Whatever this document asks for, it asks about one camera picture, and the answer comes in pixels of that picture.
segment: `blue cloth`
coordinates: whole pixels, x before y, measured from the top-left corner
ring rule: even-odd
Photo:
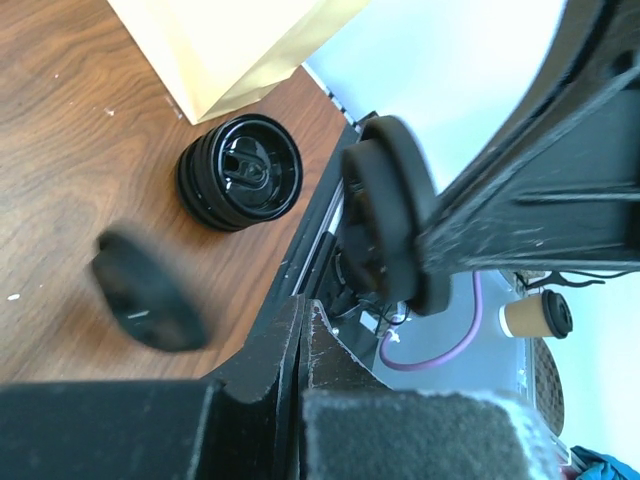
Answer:
[[[603,455],[583,447],[573,447],[573,453],[587,464],[587,470],[577,480],[640,480],[640,474],[611,455]]]

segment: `white floor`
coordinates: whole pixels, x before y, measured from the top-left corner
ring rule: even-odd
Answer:
[[[563,5],[372,0],[308,63],[355,118],[371,110],[404,118],[442,190],[522,98]],[[550,347],[565,390],[562,439],[640,469],[637,292],[640,274],[563,291],[575,331]]]

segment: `brown paper cup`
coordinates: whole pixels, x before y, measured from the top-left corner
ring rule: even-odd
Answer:
[[[566,300],[549,290],[503,306],[499,317],[500,327],[508,337],[566,338],[573,330]]]

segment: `wooden table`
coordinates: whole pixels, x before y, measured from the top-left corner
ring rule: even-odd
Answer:
[[[282,219],[214,233],[179,205],[173,168],[229,117],[191,126],[105,0],[3,2],[0,26],[0,382],[207,373],[241,347],[344,118],[302,69],[237,112],[291,132],[304,187]],[[120,332],[86,269],[119,219],[173,252],[216,325],[210,348],[163,354]]]

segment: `beige paper bag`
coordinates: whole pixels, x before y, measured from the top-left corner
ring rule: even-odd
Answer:
[[[256,102],[369,0],[109,0],[192,124]]]

